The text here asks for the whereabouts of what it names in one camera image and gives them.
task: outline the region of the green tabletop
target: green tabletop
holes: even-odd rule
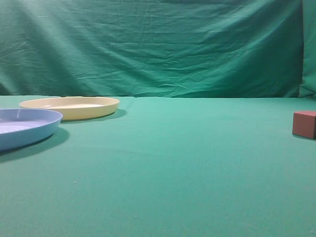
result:
[[[119,99],[0,154],[0,237],[316,235],[316,143],[291,134],[316,101]]]

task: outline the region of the green backdrop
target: green backdrop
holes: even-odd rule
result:
[[[298,96],[302,30],[300,0],[2,0],[0,94]]]
[[[301,96],[316,94],[316,1],[303,0],[304,73]]]

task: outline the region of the wooden block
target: wooden block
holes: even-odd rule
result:
[[[316,111],[297,111],[293,116],[293,134],[316,138]]]

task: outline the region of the plate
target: plate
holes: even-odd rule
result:
[[[0,151],[38,142],[52,135],[63,115],[39,109],[0,109]]]
[[[119,100],[106,97],[57,97],[29,100],[20,103],[22,108],[38,108],[58,111],[63,120],[91,119],[114,113]]]

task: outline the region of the green fabric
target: green fabric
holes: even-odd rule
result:
[[[316,2],[303,0],[304,72],[300,96],[316,95]]]
[[[2,0],[0,94],[292,97],[300,0]]]
[[[314,236],[315,141],[291,134],[314,100],[119,99],[0,155],[1,237]]]

